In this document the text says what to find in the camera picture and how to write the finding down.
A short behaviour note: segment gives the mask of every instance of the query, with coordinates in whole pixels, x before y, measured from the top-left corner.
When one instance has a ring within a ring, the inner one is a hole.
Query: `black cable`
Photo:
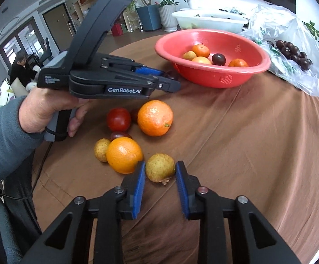
[[[53,142],[50,142],[50,145],[48,146],[48,148],[47,148],[47,150],[46,150],[46,153],[45,153],[45,155],[44,155],[44,157],[43,157],[43,159],[42,159],[42,162],[41,162],[41,164],[40,164],[39,171],[38,171],[38,174],[37,174],[37,176],[36,176],[36,180],[35,180],[35,182],[34,182],[34,184],[33,184],[33,186],[32,186],[32,189],[31,189],[30,193],[29,193],[27,196],[25,196],[25,197],[23,197],[23,198],[18,198],[18,197],[13,197],[13,196],[5,195],[5,194],[2,194],[2,193],[0,193],[0,196],[7,197],[7,198],[10,198],[10,199],[13,199],[13,200],[17,200],[17,201],[25,201],[25,200],[29,199],[29,198],[32,196],[32,194],[33,194],[33,192],[34,192],[34,189],[35,189],[35,187],[36,187],[36,185],[37,185],[37,183],[38,183],[38,180],[39,180],[39,178],[40,178],[40,176],[41,176],[42,168],[43,168],[44,163],[45,163],[45,161],[46,161],[46,159],[47,159],[48,153],[50,152],[50,150],[51,150],[51,148],[52,148],[52,145],[53,145]]]

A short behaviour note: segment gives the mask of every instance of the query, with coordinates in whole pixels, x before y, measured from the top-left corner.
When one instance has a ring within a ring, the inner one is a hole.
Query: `window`
[[[45,52],[44,41],[34,18],[17,28],[0,45],[0,54],[9,68],[14,62],[16,53],[22,49],[28,56],[34,54],[37,58]]]

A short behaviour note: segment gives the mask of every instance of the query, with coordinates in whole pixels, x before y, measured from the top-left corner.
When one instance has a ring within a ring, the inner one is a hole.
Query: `clear plastic bag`
[[[319,44],[303,22],[283,7],[259,4],[251,16],[250,23],[251,28],[240,35],[253,40],[269,54],[269,71],[307,94],[319,97]],[[312,60],[310,70],[303,71],[296,62],[286,59],[266,40],[292,42]]]

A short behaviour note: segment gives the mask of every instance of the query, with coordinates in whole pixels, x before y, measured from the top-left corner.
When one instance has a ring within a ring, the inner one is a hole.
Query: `human hand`
[[[34,88],[22,102],[18,119],[24,132],[38,133],[45,130],[55,112],[78,108],[68,126],[68,134],[73,137],[90,106],[90,100],[76,98],[65,91]]]

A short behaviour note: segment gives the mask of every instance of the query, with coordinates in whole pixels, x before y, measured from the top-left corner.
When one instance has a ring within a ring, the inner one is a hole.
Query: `white plastic basin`
[[[186,10],[174,12],[172,16],[178,20],[181,29],[215,29],[235,34],[240,33],[244,24],[248,23],[248,19],[241,15],[219,10]]]

